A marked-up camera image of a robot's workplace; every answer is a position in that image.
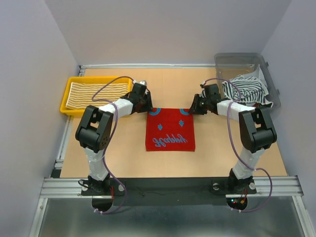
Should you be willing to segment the turquoise red patterned towel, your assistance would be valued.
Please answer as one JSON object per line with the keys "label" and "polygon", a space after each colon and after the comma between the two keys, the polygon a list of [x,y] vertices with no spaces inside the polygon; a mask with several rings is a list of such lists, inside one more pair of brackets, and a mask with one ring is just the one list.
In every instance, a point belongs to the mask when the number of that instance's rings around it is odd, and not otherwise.
{"label": "turquoise red patterned towel", "polygon": [[193,115],[188,109],[154,108],[147,114],[146,151],[195,151]]}

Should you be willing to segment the yellow striped towel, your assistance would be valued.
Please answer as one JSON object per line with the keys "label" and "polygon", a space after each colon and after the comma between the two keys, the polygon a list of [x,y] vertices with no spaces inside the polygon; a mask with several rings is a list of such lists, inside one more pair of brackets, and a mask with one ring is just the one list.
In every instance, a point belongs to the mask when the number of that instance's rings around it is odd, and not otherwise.
{"label": "yellow striped towel", "polygon": [[129,91],[128,83],[111,83],[95,95],[102,86],[102,84],[72,82],[66,100],[66,108],[69,110],[81,110],[89,105],[100,107],[108,103],[101,101],[101,99],[113,102]]}

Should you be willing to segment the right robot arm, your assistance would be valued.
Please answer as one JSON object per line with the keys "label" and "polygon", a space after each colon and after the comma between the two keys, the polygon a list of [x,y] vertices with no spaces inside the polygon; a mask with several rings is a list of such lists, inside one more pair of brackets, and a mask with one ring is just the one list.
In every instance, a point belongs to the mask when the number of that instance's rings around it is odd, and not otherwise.
{"label": "right robot arm", "polygon": [[237,152],[230,124],[228,124],[229,140],[233,152],[237,156],[237,163],[230,170],[228,178],[215,183],[214,191],[225,194],[238,193],[249,188],[252,184],[253,173],[258,170],[257,163],[263,153],[277,141],[277,133],[268,108],[250,107],[241,104],[237,99],[222,98],[218,85],[201,84],[201,94],[195,94],[193,103],[189,109],[192,115],[205,115],[212,112],[216,115],[226,116],[227,121],[235,120],[239,123],[240,140],[242,150]]}

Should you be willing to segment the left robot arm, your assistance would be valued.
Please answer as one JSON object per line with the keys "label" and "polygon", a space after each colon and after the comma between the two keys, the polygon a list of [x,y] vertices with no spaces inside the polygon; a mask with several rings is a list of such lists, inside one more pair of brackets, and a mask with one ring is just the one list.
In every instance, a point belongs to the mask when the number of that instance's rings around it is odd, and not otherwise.
{"label": "left robot arm", "polygon": [[106,166],[105,152],[118,119],[153,109],[151,93],[144,80],[135,82],[132,90],[118,100],[104,101],[108,102],[105,106],[86,107],[75,133],[75,139],[83,147],[89,165],[88,178],[79,180],[83,196],[103,196],[111,190],[110,177],[113,175]]}

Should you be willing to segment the yellow plastic tray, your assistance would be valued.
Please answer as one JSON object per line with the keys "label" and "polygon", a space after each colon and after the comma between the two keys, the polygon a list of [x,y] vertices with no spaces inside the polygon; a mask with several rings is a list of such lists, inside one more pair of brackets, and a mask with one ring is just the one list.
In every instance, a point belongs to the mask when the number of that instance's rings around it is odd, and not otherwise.
{"label": "yellow plastic tray", "polygon": [[[105,77],[71,77],[68,79],[65,93],[62,99],[62,103],[60,106],[60,112],[67,114],[69,116],[75,116],[75,117],[81,117],[85,109],[81,110],[69,110],[66,108],[66,100],[70,92],[70,86],[72,82],[78,82],[78,83],[88,83],[88,84],[102,84],[103,86],[108,84],[110,81],[115,79],[116,77],[110,77],[110,76],[105,76]],[[129,91],[132,89],[132,81],[128,78],[120,78],[113,83],[128,83],[129,85]]]}

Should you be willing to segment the grey plastic bin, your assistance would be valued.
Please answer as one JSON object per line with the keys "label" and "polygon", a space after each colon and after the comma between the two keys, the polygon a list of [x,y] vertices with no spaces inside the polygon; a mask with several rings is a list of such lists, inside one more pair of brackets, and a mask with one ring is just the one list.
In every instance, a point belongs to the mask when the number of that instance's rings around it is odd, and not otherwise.
{"label": "grey plastic bin", "polygon": [[276,89],[269,64],[259,53],[217,53],[214,56],[218,78],[233,79],[239,75],[253,76],[262,81],[268,90],[267,100],[273,103],[270,113],[273,118],[279,114],[281,102],[279,90]]}

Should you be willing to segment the black white striped towel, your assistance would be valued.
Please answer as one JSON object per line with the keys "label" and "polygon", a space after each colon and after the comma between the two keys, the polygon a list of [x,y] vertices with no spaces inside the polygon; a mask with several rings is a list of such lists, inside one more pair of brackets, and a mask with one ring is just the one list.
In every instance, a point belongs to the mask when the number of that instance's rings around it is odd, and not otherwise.
{"label": "black white striped towel", "polygon": [[247,106],[266,106],[271,108],[274,103],[268,99],[269,91],[264,74],[257,66],[252,68],[221,68],[223,95],[237,100]]}

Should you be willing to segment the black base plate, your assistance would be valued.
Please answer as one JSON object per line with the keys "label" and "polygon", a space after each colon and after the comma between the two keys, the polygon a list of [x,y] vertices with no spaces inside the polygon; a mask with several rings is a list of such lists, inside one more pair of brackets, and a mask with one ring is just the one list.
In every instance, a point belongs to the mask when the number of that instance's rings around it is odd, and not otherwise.
{"label": "black base plate", "polygon": [[228,196],[237,201],[241,195],[255,194],[252,177],[238,181],[230,177],[193,178],[113,178],[105,181],[80,179],[81,195],[92,197],[95,207],[226,205]]}

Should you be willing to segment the aluminium frame rail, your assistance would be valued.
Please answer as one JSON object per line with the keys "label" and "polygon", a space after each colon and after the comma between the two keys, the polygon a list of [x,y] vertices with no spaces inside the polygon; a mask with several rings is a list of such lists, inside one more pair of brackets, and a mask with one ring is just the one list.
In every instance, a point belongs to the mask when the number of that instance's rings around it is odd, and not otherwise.
{"label": "aluminium frame rail", "polygon": [[[257,193],[247,192],[248,197],[267,197],[270,192],[268,177],[255,177]],[[273,176],[273,197],[302,197],[304,195],[296,176]],[[47,178],[44,180],[40,198],[81,198],[81,187],[77,178]]]}

